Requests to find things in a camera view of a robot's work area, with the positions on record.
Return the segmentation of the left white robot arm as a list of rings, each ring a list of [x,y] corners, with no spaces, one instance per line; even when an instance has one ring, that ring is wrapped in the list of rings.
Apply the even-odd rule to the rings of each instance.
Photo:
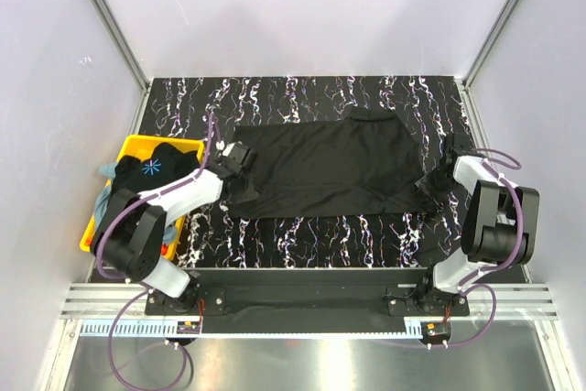
[[[191,312],[200,304],[198,278],[162,256],[165,231],[178,218],[218,200],[256,199],[256,158],[254,149],[235,142],[215,157],[190,151],[141,162],[141,183],[112,191],[93,235],[91,251],[100,274],[139,283],[165,295],[177,313]]]

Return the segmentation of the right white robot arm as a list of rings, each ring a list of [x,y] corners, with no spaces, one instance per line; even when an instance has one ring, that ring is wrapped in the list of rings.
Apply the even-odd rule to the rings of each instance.
[[[461,247],[431,266],[418,282],[413,300],[427,314],[453,308],[472,283],[487,274],[527,264],[535,251],[540,196],[535,189],[510,181],[494,168],[498,163],[519,170],[521,164],[486,155],[480,148],[465,152],[445,147],[439,165],[428,174],[432,190],[446,192],[458,184],[471,195],[461,229]]]

